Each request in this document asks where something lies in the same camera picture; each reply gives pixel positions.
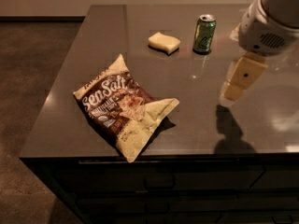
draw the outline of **tabletop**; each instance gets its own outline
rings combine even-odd
[[[244,54],[229,36],[247,7],[91,6],[21,157],[122,159],[88,124],[73,97],[119,54],[151,96],[180,101],[139,159],[299,152],[299,56],[294,48],[268,59],[269,68],[236,104],[219,105],[229,65]],[[192,51],[201,14],[217,19],[208,55]],[[179,50],[167,56],[150,49],[148,38],[157,32],[180,39]]]

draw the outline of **soda can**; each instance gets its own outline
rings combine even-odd
[[[214,15],[201,15],[196,23],[193,41],[193,51],[199,54],[208,54],[211,50],[212,39],[216,28]]]

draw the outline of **floor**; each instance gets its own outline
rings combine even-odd
[[[81,223],[19,160],[80,22],[0,22],[0,223]]]

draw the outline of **sponge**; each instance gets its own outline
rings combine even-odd
[[[149,38],[149,47],[157,49],[171,55],[174,53],[180,44],[180,40],[170,35],[163,35],[162,33],[156,33]]]

